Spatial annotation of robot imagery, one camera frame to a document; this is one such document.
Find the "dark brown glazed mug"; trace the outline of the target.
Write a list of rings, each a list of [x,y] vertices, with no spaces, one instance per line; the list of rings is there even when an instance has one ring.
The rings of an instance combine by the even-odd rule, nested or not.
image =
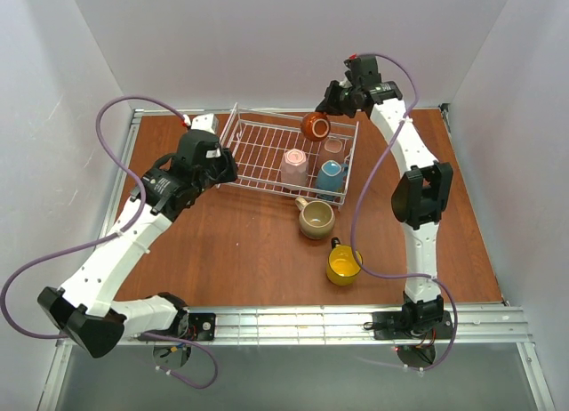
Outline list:
[[[307,140],[322,141],[330,133],[331,126],[325,113],[311,112],[301,120],[301,132]]]

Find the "pink floral mug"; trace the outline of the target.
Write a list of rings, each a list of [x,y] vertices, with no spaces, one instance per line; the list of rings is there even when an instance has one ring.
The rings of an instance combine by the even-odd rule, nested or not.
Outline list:
[[[322,164],[329,160],[333,160],[341,165],[345,158],[343,141],[335,138],[328,138],[323,144],[320,157]]]

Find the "blue floral mug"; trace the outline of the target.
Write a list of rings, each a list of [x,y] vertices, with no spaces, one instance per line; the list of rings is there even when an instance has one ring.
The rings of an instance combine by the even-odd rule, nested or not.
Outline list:
[[[334,160],[325,161],[318,174],[316,180],[316,189],[324,190],[325,193],[318,193],[317,196],[323,200],[333,202],[337,196],[335,193],[341,193],[342,184],[348,173],[349,165],[347,163],[338,163]]]

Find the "white mug pink handle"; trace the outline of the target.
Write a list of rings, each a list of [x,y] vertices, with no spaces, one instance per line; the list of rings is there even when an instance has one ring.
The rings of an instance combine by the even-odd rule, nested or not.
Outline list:
[[[308,158],[301,149],[289,149],[282,157],[280,179],[284,188],[299,190],[308,182]]]

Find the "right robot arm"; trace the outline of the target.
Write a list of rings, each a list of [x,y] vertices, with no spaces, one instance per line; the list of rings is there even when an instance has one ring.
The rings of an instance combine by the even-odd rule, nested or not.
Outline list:
[[[391,208],[405,237],[406,273],[401,310],[376,316],[368,329],[387,338],[397,333],[420,335],[445,320],[444,298],[437,281],[437,233],[453,181],[453,168],[440,162],[417,132],[399,87],[384,81],[378,55],[360,53],[344,61],[342,81],[333,80],[317,112],[353,117],[364,112],[388,144],[400,180]]]

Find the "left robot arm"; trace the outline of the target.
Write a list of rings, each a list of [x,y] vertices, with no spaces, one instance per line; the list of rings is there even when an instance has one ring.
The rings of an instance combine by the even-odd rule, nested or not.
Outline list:
[[[98,246],[60,287],[45,287],[37,302],[52,323],[94,358],[121,339],[145,332],[182,337],[186,303],[169,293],[116,301],[116,293],[151,244],[214,185],[233,182],[237,167],[219,137],[188,130],[176,152],[159,158],[143,175],[112,227],[115,238]]]

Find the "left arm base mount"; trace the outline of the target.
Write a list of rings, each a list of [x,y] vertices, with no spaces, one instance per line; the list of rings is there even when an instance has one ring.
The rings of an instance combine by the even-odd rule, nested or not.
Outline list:
[[[174,338],[183,338],[194,342],[211,342],[215,338],[216,327],[215,313],[188,313],[182,317]],[[158,366],[177,369],[183,367],[190,358],[192,348],[185,343],[174,345],[155,345],[152,355]]]

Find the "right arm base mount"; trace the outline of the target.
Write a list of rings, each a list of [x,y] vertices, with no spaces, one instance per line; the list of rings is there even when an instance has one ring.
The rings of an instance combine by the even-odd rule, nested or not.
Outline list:
[[[364,322],[363,328],[372,332],[375,340],[394,341],[397,357],[404,365],[414,368],[433,365],[437,358],[436,340],[450,340],[454,330],[448,311],[443,312],[440,321],[428,327],[408,327],[402,311],[377,311],[371,321]]]

